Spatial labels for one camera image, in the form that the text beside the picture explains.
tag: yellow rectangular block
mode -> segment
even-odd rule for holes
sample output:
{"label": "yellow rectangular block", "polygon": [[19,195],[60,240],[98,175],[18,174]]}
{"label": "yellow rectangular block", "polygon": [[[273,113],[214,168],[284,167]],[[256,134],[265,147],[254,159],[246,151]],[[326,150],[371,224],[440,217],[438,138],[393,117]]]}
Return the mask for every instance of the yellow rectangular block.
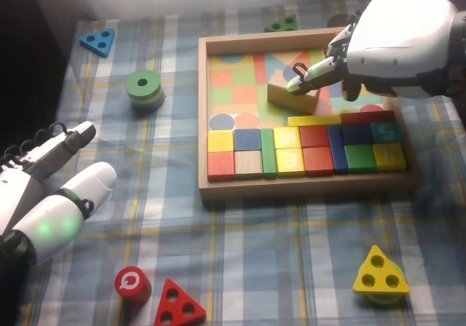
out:
{"label": "yellow rectangular block", "polygon": [[288,117],[288,126],[316,126],[319,124],[341,124],[341,117],[339,114]]}
{"label": "yellow rectangular block", "polygon": [[374,156],[376,157],[377,170],[406,170],[406,158],[401,144],[374,144],[372,148],[374,150]]}
{"label": "yellow rectangular block", "polygon": [[301,148],[298,127],[275,127],[275,149]]}
{"label": "yellow rectangular block", "polygon": [[233,131],[209,131],[207,136],[207,151],[209,153],[234,151]]}
{"label": "yellow rectangular block", "polygon": [[301,148],[277,149],[278,176],[304,176],[304,159]]}

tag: yellow block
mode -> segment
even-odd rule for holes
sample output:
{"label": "yellow block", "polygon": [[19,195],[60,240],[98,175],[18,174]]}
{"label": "yellow block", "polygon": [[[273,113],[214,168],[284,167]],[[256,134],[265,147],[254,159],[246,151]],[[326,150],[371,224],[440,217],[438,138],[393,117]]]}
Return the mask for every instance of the yellow block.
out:
{"label": "yellow block", "polygon": [[372,148],[374,150],[374,156],[376,157],[377,170],[406,170],[406,158],[401,144],[374,144]]}
{"label": "yellow block", "polygon": [[277,171],[279,176],[303,176],[302,149],[277,149]]}
{"label": "yellow block", "polygon": [[399,274],[386,255],[376,245],[372,246],[366,261],[359,269],[352,286],[353,291],[368,294],[406,294],[411,290],[405,277]]}
{"label": "yellow block", "polygon": [[207,151],[219,153],[221,151],[233,151],[233,131],[209,131],[207,138]]}
{"label": "yellow block", "polygon": [[341,124],[341,117],[340,115],[288,117],[288,126],[315,126],[318,124]]}
{"label": "yellow block", "polygon": [[275,127],[274,142],[276,149],[301,148],[298,127]]}

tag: blue plaid fabric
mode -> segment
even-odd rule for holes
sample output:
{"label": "blue plaid fabric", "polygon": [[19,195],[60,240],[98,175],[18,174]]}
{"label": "blue plaid fabric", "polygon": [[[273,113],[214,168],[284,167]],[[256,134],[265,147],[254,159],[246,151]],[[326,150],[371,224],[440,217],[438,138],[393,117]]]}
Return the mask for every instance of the blue plaid fabric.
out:
{"label": "blue plaid fabric", "polygon": [[[197,190],[199,37],[262,32],[297,14],[301,29],[326,27],[359,1],[79,22],[57,120],[90,120],[98,134],[50,180],[94,162],[118,184],[75,242],[28,280],[19,325],[152,325],[165,279],[205,307],[207,325],[466,325],[466,135],[445,98],[402,100],[421,165],[411,194],[328,196],[203,204]],[[79,37],[115,28],[100,58]],[[167,95],[150,116],[130,107],[133,71],[161,73]],[[352,292],[372,245],[404,271],[408,298],[374,307]],[[141,267],[152,295],[122,305],[117,272]]]}

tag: toy block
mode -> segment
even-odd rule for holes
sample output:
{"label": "toy block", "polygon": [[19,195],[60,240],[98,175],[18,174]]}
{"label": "toy block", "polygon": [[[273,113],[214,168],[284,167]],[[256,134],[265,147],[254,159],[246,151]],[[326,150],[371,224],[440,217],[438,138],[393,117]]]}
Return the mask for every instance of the toy block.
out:
{"label": "toy block", "polygon": [[107,58],[115,37],[115,30],[108,28],[81,36],[79,43],[96,55]]}
{"label": "toy block", "polygon": [[160,297],[154,326],[194,326],[204,322],[207,313],[173,280],[167,279]]}
{"label": "toy block", "polygon": [[261,133],[257,128],[236,129],[233,136],[235,151],[261,150]]}
{"label": "toy block", "polygon": [[392,110],[341,114],[342,124],[370,124],[371,122],[393,121],[395,121],[395,113]]}
{"label": "toy block", "polygon": [[234,177],[234,152],[208,153],[208,180],[222,180]]}
{"label": "toy block", "polygon": [[307,175],[333,174],[333,160],[329,147],[305,148],[303,157]]}
{"label": "toy block", "polygon": [[372,146],[344,146],[348,169],[351,173],[372,173],[377,171],[376,160]]}
{"label": "toy block", "polygon": [[233,131],[209,131],[207,137],[207,151],[219,153],[222,151],[233,151]]}
{"label": "toy block", "polygon": [[348,173],[347,155],[344,152],[343,134],[341,126],[327,126],[328,141],[336,175]]}
{"label": "toy block", "polygon": [[275,157],[274,131],[261,130],[262,171],[265,178],[277,177],[277,158]]}
{"label": "toy block", "polygon": [[406,170],[406,158],[399,143],[374,144],[372,146],[379,171]]}
{"label": "toy block", "polygon": [[241,177],[262,178],[263,173],[261,151],[235,151],[234,173]]}
{"label": "toy block", "polygon": [[326,126],[306,126],[299,128],[303,148],[329,146]]}
{"label": "toy block", "polygon": [[301,148],[298,127],[274,128],[274,143],[276,149]]}
{"label": "toy block", "polygon": [[288,117],[288,126],[315,126],[319,124],[341,124],[340,115]]}
{"label": "toy block", "polygon": [[376,144],[403,142],[403,134],[396,122],[372,122],[371,129]]}
{"label": "toy block", "polygon": [[278,31],[298,30],[298,22],[295,15],[289,15],[275,23],[270,24],[264,29],[266,33],[275,33]]}
{"label": "toy block", "polygon": [[267,85],[267,100],[283,108],[313,114],[319,100],[318,90],[305,95],[292,95],[287,91],[282,70],[275,70]]}
{"label": "toy block", "polygon": [[303,176],[304,160],[302,149],[277,149],[277,170],[279,177]]}
{"label": "toy block", "polygon": [[343,124],[341,131],[343,132],[343,140],[346,146],[372,144],[370,124]]}
{"label": "toy block", "polygon": [[125,303],[142,305],[151,296],[152,285],[144,272],[137,266],[127,266],[115,277],[116,292]]}
{"label": "toy block", "polygon": [[360,267],[353,291],[366,294],[405,295],[411,291],[401,269],[376,245]]}

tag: table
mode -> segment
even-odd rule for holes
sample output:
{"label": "table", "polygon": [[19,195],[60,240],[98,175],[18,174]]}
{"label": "table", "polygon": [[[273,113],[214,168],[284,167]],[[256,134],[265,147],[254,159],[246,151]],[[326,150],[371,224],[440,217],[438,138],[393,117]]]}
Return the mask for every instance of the table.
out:
{"label": "table", "polygon": [[[118,184],[76,241],[33,269],[22,325],[152,325],[165,279],[207,310],[208,325],[466,324],[466,135],[446,98],[402,100],[422,170],[413,194],[327,196],[203,204],[197,190],[197,42],[261,32],[296,13],[300,28],[325,27],[359,1],[135,21],[79,22],[57,120],[88,119],[98,134],[58,174],[65,183],[93,162]],[[114,27],[101,59],[79,46]],[[167,99],[151,116],[130,108],[124,82],[161,73]],[[372,245],[404,270],[411,294],[374,308],[351,290]],[[140,310],[124,307],[114,277],[135,264],[152,281]]]}

